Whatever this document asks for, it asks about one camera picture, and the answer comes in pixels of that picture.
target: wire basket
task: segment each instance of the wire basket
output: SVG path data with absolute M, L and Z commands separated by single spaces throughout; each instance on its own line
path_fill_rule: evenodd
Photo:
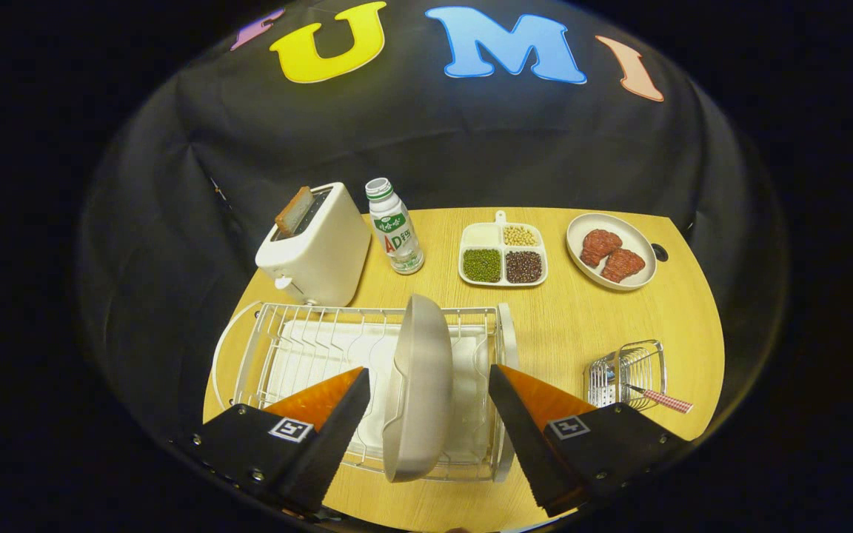
M 657 405 L 620 383 L 666 394 L 666 361 L 660 341 L 631 342 L 599 358 L 585 371 L 588 403 L 603 407 L 625 402 L 638 411 Z
M 514 452 L 489 401 L 488 383 L 491 364 L 518 367 L 508 306 L 441 311 L 453 350 L 453 414 L 444 452 L 424 479 L 502 481 Z M 389 372 L 404 312 L 262 304 L 239 365 L 231 403 L 263 409 L 324 379 L 364 366 L 369 369 L 370 402 L 341 463 L 383 472 L 384 406 L 389 401 Z

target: toaster slot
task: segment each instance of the toaster slot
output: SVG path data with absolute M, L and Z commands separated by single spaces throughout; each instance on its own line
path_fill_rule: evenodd
M 321 204 L 324 203 L 324 200 L 331 193 L 331 189 L 332 187 L 325 187 L 323 189 L 319 189 L 318 191 L 312 191 L 312 197 L 314 197 L 314 200 L 312 200 L 311 207 L 308 208 L 307 212 L 305 212 L 305 216 L 302 217 L 301 222 L 299 222 L 298 226 L 295 227 L 294 233 L 285 236 L 282 235 L 281 232 L 275 232 L 272 235 L 272 242 L 291 239 L 291 237 L 301 235 L 304 230 L 308 229 L 308 225 L 311 224 L 312 219 L 314 219 L 315 215 L 318 214 L 318 210 L 321 209 Z

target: plastic bottle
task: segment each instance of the plastic bottle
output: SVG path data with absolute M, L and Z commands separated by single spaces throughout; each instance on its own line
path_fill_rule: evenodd
M 400 274 L 412 274 L 424 264 L 424 252 L 413 230 L 413 221 L 389 179 L 375 178 L 364 186 L 370 206 L 370 223 L 390 266 Z

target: white toaster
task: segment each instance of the white toaster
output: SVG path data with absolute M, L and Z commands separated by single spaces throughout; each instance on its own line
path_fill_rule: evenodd
M 341 182 L 311 189 L 314 203 L 290 237 L 272 227 L 256 266 L 299 304 L 345 307 L 355 297 L 370 228 Z

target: bottle label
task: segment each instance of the bottle label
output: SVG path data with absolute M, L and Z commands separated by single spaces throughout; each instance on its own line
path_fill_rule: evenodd
M 373 218 L 372 222 L 377 239 L 384 247 L 384 252 L 390 257 L 394 269 L 404 271 L 420 266 L 423 260 L 420 254 L 420 243 L 405 212 Z
M 407 220 L 404 218 L 404 214 L 402 212 L 397 213 L 394 216 L 382 216 L 381 218 L 376 218 L 373 220 L 373 225 L 375 225 L 376 229 L 381 230 L 385 233 L 393 232 L 397 227 L 403 226 L 407 223 Z

